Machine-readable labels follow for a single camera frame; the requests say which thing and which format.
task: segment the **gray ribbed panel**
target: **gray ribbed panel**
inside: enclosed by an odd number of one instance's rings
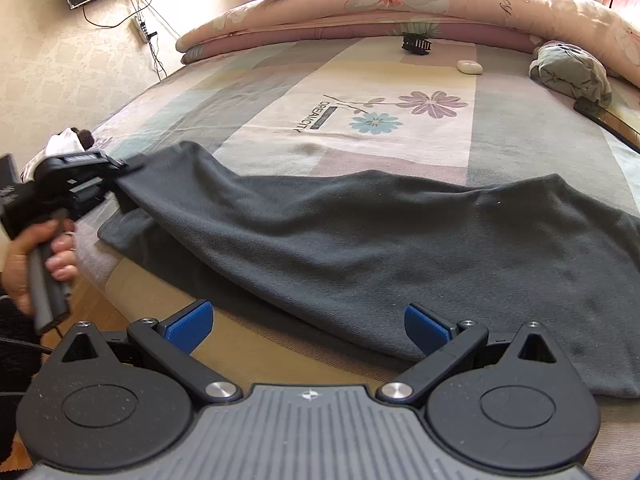
[[[303,395],[319,394],[312,400]],[[24,480],[79,480],[45,466]],[[407,408],[383,406],[362,386],[256,386],[211,406],[154,462],[95,480],[498,480],[447,456]],[[588,480],[578,468],[540,480]]]

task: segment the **dark gray blanket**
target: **dark gray blanket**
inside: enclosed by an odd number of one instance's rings
[[[140,208],[100,238],[218,308],[265,323],[280,309],[290,330],[298,318],[404,360],[420,358],[402,326],[412,301],[501,332],[538,320],[593,392],[640,397],[640,219],[557,175],[238,176],[184,142],[120,185]]]

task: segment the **wooden floor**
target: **wooden floor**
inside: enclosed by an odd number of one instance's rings
[[[79,320],[93,321],[100,330],[123,330],[127,327],[127,319],[119,313],[105,297],[84,278],[79,278],[74,284],[71,295],[71,316],[59,326],[63,334],[68,328]],[[55,330],[47,333],[42,338],[42,344],[55,348],[60,337]],[[20,438],[14,440],[14,452],[0,464],[0,472],[13,469],[25,469],[31,467],[29,459]]]

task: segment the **wooden headboard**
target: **wooden headboard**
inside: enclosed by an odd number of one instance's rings
[[[604,0],[602,3],[615,10],[629,23],[640,27],[640,0]]]

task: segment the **white oval object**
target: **white oval object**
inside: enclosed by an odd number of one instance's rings
[[[463,74],[480,75],[482,73],[482,65],[468,59],[461,59],[456,66]]]

